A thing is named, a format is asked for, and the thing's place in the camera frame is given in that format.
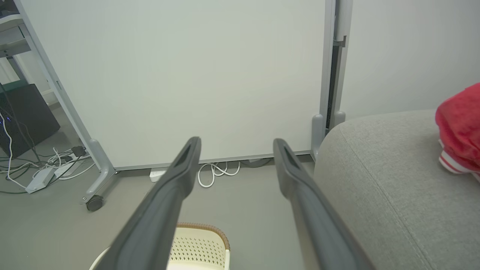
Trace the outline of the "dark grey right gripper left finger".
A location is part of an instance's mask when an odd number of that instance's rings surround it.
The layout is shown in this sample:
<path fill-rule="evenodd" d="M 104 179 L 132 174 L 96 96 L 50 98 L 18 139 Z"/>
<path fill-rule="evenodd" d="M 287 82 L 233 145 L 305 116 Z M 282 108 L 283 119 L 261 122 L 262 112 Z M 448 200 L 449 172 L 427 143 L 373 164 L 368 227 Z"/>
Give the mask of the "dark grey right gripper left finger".
<path fill-rule="evenodd" d="M 97 270 L 165 270 L 182 202 L 194 187 L 202 142 L 191 137 L 166 173 L 146 195 Z"/>

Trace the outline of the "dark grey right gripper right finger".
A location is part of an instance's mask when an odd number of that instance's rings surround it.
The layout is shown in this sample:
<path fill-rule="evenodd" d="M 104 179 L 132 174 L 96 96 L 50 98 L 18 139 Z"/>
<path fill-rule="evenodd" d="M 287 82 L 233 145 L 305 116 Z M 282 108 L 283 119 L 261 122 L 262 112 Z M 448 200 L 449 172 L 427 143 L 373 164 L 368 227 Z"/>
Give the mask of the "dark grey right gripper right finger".
<path fill-rule="evenodd" d="M 371 259 L 287 142 L 274 139 L 278 184 L 290 202 L 307 270 L 374 270 Z"/>

